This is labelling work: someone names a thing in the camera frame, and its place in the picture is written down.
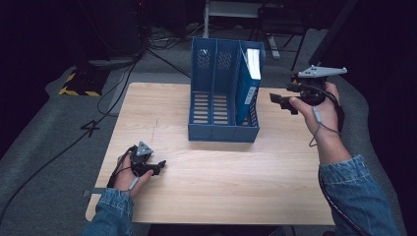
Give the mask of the white metal table frame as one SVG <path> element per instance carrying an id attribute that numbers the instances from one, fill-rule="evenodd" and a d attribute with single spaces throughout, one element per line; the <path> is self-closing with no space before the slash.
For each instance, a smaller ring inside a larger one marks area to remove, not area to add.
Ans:
<path id="1" fill-rule="evenodd" d="M 261 3 L 232 2 L 221 0 L 206 0 L 204 9 L 204 33 L 203 38 L 209 37 L 209 18 L 245 18 L 255 19 L 258 16 L 258 9 Z"/>

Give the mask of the black slanted pole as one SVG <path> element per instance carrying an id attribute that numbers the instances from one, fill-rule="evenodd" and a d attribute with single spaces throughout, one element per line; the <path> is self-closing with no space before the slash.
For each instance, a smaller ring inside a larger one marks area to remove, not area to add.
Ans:
<path id="1" fill-rule="evenodd" d="M 326 57 L 326 54 L 329 52 L 330 47 L 335 42 L 338 33 L 340 32 L 343 25 L 349 18 L 357 2 L 358 0 L 346 0 L 345 4 L 341 8 L 337 17 L 335 18 L 334 22 L 329 28 L 328 33 L 323 38 L 322 42 L 319 44 L 316 51 L 310 58 L 310 65 L 320 65 L 323 62 L 323 59 Z"/>

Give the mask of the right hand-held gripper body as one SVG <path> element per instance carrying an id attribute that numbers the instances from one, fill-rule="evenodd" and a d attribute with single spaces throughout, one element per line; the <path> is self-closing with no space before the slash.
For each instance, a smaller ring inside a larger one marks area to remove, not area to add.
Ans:
<path id="1" fill-rule="evenodd" d="M 321 104 L 326 98 L 329 98 L 333 103 L 337 103 L 335 96 L 326 90 L 327 77 L 346 73 L 347 69 L 345 67 L 330 68 L 315 65 L 296 73 L 300 78 L 304 78 L 306 82 L 299 91 L 299 98 L 312 106 Z"/>

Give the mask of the blue book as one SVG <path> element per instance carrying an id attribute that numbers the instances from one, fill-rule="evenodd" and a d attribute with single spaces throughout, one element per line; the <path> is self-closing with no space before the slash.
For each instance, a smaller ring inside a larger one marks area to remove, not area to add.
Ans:
<path id="1" fill-rule="evenodd" d="M 236 91 L 236 123 L 242 124 L 249 112 L 261 81 L 261 50 L 248 48 L 242 53 L 238 87 Z"/>

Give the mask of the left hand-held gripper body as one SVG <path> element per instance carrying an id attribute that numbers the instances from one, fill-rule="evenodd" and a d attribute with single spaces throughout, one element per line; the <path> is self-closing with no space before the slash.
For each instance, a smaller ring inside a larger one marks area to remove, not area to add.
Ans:
<path id="1" fill-rule="evenodd" d="M 149 170 L 152 170 L 157 164 L 148 164 L 148 160 L 151 157 L 153 150 L 144 142 L 139 142 L 131 154 L 131 168 L 135 176 L 143 176 Z"/>

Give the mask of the person's left hand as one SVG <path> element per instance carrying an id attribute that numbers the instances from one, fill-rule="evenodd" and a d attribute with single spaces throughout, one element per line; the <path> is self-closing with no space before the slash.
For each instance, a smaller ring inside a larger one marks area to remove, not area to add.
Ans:
<path id="1" fill-rule="evenodd" d="M 136 176 L 131 170 L 130 156 L 126 156 L 121 166 L 118 168 L 118 174 L 114 183 L 114 188 L 135 198 L 140 192 L 141 188 L 147 183 L 152 176 L 153 171 L 149 170 L 146 174 L 136 179 Z"/>

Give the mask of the black metal chair frame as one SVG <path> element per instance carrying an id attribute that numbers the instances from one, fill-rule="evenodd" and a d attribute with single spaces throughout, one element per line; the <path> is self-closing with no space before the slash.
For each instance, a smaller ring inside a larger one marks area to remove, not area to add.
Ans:
<path id="1" fill-rule="evenodd" d="M 308 29 L 309 17 L 296 0 L 263 0 L 257 10 L 255 25 L 251 29 L 249 39 L 254 38 L 258 41 L 261 35 L 267 39 L 283 36 L 287 37 L 283 45 L 285 48 L 294 36 L 300 36 L 291 66 L 291 69 L 294 69 Z"/>

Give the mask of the grey table edge bracket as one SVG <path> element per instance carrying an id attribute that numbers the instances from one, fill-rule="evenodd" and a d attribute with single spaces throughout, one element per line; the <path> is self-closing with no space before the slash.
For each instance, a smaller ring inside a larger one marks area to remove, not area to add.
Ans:
<path id="1" fill-rule="evenodd" d="M 82 197 L 90 198 L 92 195 L 101 195 L 105 188 L 93 188 L 91 190 L 83 190 Z"/>

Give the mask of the black equipment cabinet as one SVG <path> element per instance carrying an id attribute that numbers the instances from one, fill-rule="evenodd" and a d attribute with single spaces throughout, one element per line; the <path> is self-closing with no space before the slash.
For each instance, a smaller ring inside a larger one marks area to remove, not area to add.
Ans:
<path id="1" fill-rule="evenodd" d="M 145 50 L 140 0 L 86 0 L 110 58 L 138 58 Z"/>

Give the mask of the person's right hand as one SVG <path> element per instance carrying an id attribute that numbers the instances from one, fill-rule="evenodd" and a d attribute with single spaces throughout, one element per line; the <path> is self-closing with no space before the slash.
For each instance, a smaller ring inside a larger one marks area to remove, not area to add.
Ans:
<path id="1" fill-rule="evenodd" d="M 307 128 L 317 144 L 326 140 L 332 141 L 340 138 L 338 116 L 334 103 L 329 98 L 326 98 L 317 106 L 311 106 L 296 97 L 291 97 L 289 102 L 304 116 Z"/>

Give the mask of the blue plastic file rack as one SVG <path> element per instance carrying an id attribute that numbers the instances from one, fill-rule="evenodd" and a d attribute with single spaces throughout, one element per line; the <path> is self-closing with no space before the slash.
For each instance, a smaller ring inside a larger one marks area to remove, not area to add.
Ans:
<path id="1" fill-rule="evenodd" d="M 191 50 L 191 95 L 188 136 L 191 141 L 252 143 L 260 130 L 256 111 L 259 88 L 244 122 L 236 123 L 236 91 L 242 53 L 265 48 L 260 42 L 195 38 Z"/>

